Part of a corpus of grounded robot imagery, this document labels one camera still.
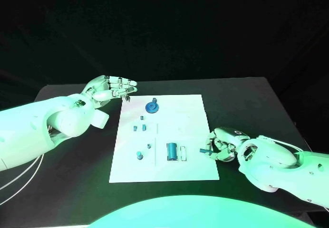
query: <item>dark background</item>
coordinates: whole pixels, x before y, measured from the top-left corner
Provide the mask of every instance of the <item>dark background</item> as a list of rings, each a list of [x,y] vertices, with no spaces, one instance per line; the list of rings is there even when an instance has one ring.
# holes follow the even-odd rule
[[[0,110],[99,75],[262,76],[310,148],[327,151],[327,1],[39,0],[0,10]]]

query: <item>cable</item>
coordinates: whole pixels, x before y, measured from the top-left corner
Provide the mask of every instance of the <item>cable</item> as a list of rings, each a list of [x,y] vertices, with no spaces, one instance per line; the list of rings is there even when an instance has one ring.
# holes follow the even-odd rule
[[[40,158],[40,156],[36,158],[34,162],[31,163],[31,165],[27,167],[27,169],[20,173],[20,175],[7,183],[0,187],[0,190],[4,189],[21,176],[23,174],[27,172],[27,170],[30,169],[30,167],[34,165],[37,159]]]
[[[34,177],[34,175],[36,175],[37,169],[39,169],[39,167],[40,167],[41,160],[43,160],[43,156],[44,156],[44,154],[40,156],[40,163],[39,163],[39,165],[37,165],[36,171],[34,171],[34,173],[33,173],[33,175],[31,175],[28,181],[26,182],[26,184],[23,185],[23,187],[20,188],[20,190],[16,192],[16,194],[14,194],[3,203],[0,203],[0,205],[3,205],[3,204],[4,204],[4,203],[5,203],[5,202],[18,194],[18,192],[23,190],[23,188],[27,186],[30,180],[33,179],[33,177]]]

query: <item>white paper sheet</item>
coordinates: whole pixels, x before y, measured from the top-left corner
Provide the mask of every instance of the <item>white paper sheet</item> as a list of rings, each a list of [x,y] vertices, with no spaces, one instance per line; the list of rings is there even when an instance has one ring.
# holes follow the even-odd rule
[[[145,104],[153,97],[158,111],[150,114]],[[199,153],[207,134],[200,95],[132,96],[130,102],[122,101],[109,183],[219,180],[216,162]],[[177,144],[177,161],[167,161],[167,143]],[[186,161],[180,160],[180,146]]]

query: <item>robotic hand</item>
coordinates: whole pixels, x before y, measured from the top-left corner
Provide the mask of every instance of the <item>robotic hand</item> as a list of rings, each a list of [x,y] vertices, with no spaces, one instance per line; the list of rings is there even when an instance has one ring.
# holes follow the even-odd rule
[[[251,139],[241,131],[226,127],[216,128],[209,134],[207,149],[212,141],[219,153],[207,152],[206,157],[229,162],[236,155],[238,170],[261,190],[275,192],[281,188],[301,200],[329,207],[327,154],[303,151],[262,135]],[[293,148],[295,152],[290,152],[278,144]]]
[[[50,151],[79,136],[89,125],[104,128],[108,114],[98,110],[111,99],[135,92],[137,82],[99,76],[79,94],[59,96],[0,112],[0,171]]]

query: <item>small blue part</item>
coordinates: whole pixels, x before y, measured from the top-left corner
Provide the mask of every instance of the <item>small blue part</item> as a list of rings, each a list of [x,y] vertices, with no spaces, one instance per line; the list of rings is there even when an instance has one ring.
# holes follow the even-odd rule
[[[138,160],[142,159],[142,155],[141,155],[141,152],[140,152],[140,151],[137,152],[137,159],[138,159]]]
[[[213,153],[213,151],[200,149],[200,153],[209,153],[209,155],[210,155]]]
[[[167,160],[168,161],[176,161],[177,160],[177,152],[176,152],[176,143],[168,143],[166,146],[166,150],[167,150]]]
[[[157,103],[150,102],[150,103],[145,104],[145,111],[147,111],[148,113],[155,113],[157,110],[158,110],[158,105],[157,105]]]

